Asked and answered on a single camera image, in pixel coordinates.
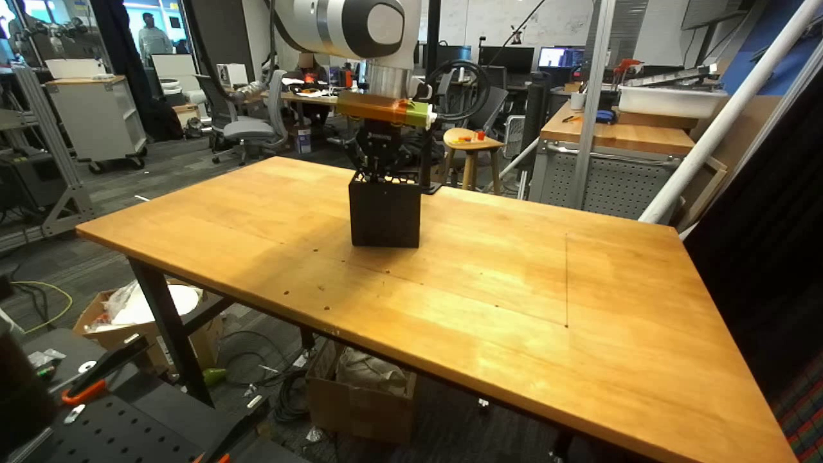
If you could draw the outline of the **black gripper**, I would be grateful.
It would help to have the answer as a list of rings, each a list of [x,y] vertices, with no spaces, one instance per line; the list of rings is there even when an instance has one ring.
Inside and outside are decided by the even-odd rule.
[[[436,142],[425,129],[410,129],[384,121],[366,121],[359,129],[356,158],[359,183],[418,184],[433,190]]]

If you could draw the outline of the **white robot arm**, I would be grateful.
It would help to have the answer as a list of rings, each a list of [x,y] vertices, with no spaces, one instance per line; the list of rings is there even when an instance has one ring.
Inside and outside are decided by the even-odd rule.
[[[272,26],[298,49],[341,58],[364,58],[388,68],[415,66],[419,0],[276,0]],[[410,167],[402,158],[402,131],[429,131],[438,112],[429,102],[398,89],[343,89],[338,112],[360,118],[356,183],[429,190],[429,158]]]

